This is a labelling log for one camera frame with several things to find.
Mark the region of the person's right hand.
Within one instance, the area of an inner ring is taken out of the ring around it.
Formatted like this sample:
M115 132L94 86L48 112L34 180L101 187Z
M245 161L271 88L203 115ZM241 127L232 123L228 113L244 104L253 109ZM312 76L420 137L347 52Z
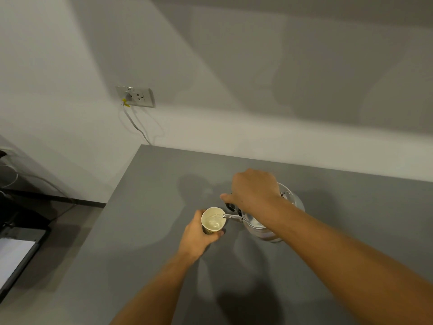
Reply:
M258 219L265 214L263 209L266 210L268 205L274 206L281 197L274 175L256 169L236 173L232 178L230 193L240 193L240 208Z

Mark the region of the person's left hand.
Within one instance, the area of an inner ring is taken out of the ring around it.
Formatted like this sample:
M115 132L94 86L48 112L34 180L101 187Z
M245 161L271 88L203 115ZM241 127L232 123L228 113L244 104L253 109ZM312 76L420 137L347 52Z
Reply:
M177 253L193 263L202 256L211 243L216 242L223 235L222 230L211 235L205 234L202 227L193 225L192 218L191 222L185 227Z

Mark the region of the paper cup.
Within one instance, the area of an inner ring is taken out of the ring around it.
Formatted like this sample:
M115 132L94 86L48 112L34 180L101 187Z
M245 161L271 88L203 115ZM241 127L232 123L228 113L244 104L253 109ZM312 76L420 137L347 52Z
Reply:
M223 215L226 212L219 207L209 207L201 216L201 225L203 232L207 235L221 231L226 223L226 218Z

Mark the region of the silver metal kettle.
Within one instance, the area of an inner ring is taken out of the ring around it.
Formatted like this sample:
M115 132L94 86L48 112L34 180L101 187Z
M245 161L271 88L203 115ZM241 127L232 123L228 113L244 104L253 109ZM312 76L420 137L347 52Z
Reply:
M286 185L278 182L280 200L284 200L285 204L291 204L293 207L301 211L305 211L305 207L301 199L293 191L291 191ZM278 224L279 213L277 207L268 205L265 214L259 219L251 213L245 212L245 210L232 203L225 203L226 207L230 211L228 215L223 217L228 220L234 220L244 225L247 231L257 239L267 241L270 243L278 243L283 239L279 234L276 234L274 229Z

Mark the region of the person's right forearm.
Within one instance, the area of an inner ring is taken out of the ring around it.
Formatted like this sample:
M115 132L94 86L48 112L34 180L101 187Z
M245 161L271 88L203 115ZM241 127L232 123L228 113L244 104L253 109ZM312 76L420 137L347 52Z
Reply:
M274 229L368 325L433 325L433 284L359 240L279 200Z

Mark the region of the person's left forearm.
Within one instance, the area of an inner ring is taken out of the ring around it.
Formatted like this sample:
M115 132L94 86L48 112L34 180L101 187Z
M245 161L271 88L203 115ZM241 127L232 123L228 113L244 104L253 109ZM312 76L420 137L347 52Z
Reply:
M200 256L177 252L109 325L171 325L184 279Z

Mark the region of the black side table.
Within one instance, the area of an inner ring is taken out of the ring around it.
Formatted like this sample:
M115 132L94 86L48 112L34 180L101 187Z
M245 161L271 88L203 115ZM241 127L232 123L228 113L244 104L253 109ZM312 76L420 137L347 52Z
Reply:
M28 181L36 179L32 174L17 170L11 158L16 157L13 147L0 135L0 168L8 168L13 180L8 180L5 170L0 169L0 240L22 240L33 242L33 246L0 288L0 303L29 266L46 241L53 236L53 226L59 218L77 206L104 208L106 203L47 195Z

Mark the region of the black tablet with white screen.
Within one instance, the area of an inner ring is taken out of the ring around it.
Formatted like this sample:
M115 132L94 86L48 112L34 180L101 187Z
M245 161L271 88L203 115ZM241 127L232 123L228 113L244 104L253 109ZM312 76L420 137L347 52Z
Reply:
M0 231L0 304L50 233L50 228L4 227Z

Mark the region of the white wall socket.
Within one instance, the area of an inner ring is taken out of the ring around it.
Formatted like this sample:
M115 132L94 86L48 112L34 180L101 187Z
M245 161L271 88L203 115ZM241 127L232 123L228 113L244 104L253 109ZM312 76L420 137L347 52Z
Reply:
M120 100L127 106L155 108L153 91L150 88L116 86Z

